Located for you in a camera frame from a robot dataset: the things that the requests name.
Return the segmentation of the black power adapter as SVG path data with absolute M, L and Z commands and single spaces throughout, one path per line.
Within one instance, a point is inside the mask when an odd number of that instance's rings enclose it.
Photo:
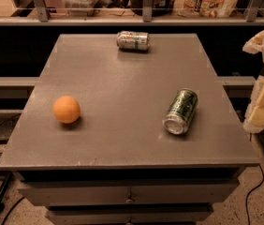
M 6 143 L 10 138 L 15 127 L 15 122 L 12 120 L 0 121 L 0 143 Z

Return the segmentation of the silver green 7up can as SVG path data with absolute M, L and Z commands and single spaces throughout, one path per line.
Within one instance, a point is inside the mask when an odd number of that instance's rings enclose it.
M 124 50 L 147 51 L 149 34 L 144 32 L 121 31 L 116 36 L 117 46 Z

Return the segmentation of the dark green soda can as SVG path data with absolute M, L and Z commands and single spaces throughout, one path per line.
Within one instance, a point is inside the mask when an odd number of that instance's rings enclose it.
M 188 131 L 198 105 L 198 95 L 190 89 L 179 90 L 163 119 L 163 126 L 171 134 Z

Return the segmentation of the grey metal shelf rail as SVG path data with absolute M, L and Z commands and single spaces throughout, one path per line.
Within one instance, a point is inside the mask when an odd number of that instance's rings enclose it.
M 141 15 L 126 7 L 123 0 L 98 0 L 92 16 L 70 16 L 62 0 L 0 0 L 0 25 L 263 25 L 264 0 L 238 0 L 229 17 L 184 17 L 182 0 L 165 15 L 152 15 L 152 1 L 143 0 Z

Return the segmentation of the grey drawer cabinet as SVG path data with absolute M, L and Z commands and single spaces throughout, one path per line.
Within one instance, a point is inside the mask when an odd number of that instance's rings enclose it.
M 177 92 L 198 105 L 186 133 L 163 119 Z M 62 96 L 81 107 L 56 120 Z M 0 158 L 55 225 L 177 225 L 206 218 L 258 164 L 197 36 L 153 35 L 124 52 L 113 35 L 62 35 Z

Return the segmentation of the colourful snack bag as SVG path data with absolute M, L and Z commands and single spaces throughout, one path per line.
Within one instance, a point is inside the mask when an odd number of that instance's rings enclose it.
M 184 17 L 229 17 L 238 0 L 182 0 L 179 14 Z

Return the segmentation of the clear plastic container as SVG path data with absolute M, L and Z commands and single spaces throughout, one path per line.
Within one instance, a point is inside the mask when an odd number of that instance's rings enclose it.
M 92 16 L 98 0 L 62 0 L 70 16 Z

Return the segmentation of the orange ball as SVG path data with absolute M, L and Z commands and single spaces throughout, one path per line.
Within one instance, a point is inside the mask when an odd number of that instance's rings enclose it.
M 57 98 L 53 103 L 52 111 L 56 120 L 64 124 L 75 122 L 81 115 L 80 104 L 71 96 Z

